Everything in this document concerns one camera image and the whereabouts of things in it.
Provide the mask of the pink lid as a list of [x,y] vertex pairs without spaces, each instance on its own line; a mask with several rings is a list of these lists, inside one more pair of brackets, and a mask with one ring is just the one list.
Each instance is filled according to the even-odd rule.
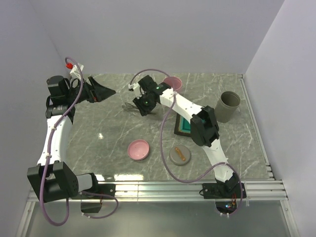
[[150,146],[147,141],[143,139],[134,140],[127,148],[128,156],[135,161],[145,159],[150,151]]

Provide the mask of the pink cup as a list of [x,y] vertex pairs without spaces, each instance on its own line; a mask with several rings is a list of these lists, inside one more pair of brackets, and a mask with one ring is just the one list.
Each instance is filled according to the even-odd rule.
[[176,91],[176,92],[181,91],[182,81],[180,78],[178,78],[176,76],[169,76],[169,77],[166,77],[163,80],[163,82],[168,84],[169,86],[171,86],[174,89],[174,91]]

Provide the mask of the grey lid with strap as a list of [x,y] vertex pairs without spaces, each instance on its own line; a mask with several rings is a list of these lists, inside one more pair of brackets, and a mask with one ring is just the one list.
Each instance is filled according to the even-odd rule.
[[184,166],[191,160],[191,151],[184,145],[176,145],[170,149],[169,159],[176,166]]

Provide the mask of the metal tongs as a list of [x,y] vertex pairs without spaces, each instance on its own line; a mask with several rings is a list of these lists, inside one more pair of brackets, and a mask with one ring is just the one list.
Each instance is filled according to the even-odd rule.
[[124,103],[121,107],[127,112],[139,112],[139,109],[130,103]]

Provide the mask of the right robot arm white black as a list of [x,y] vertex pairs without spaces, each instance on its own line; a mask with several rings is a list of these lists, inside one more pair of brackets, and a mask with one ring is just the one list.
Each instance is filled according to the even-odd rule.
[[130,82],[128,90],[135,93],[133,103],[142,116],[149,114],[159,103],[190,123],[191,139],[206,153],[215,173],[219,194],[225,198],[230,197],[239,184],[239,178],[237,172],[229,167],[222,149],[214,109],[191,102],[167,83],[158,84],[149,75],[138,82]]

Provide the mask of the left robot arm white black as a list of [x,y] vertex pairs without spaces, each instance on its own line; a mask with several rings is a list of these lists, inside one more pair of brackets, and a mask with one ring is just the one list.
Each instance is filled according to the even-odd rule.
[[100,85],[93,77],[88,81],[72,83],[63,76],[46,81],[50,95],[46,100],[47,134],[43,152],[35,167],[30,167],[27,178],[38,199],[51,202],[74,198],[83,192],[88,198],[100,193],[94,173],[75,175],[66,165],[66,150],[76,109],[71,107],[78,92],[79,102],[98,103],[113,96],[116,91]]

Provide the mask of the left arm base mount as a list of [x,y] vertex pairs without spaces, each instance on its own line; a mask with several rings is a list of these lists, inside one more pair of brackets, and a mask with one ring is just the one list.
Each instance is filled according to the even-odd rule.
[[105,216],[117,209],[116,185],[99,184],[96,189],[81,191],[71,201],[80,201],[80,210],[84,215]]

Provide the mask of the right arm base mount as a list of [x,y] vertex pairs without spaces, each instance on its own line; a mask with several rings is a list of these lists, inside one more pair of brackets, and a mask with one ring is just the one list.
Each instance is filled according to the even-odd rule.
[[214,199],[215,207],[222,215],[231,215],[238,208],[237,199],[247,198],[244,183],[237,184],[233,188],[227,188],[224,184],[203,183],[199,194],[204,199]]

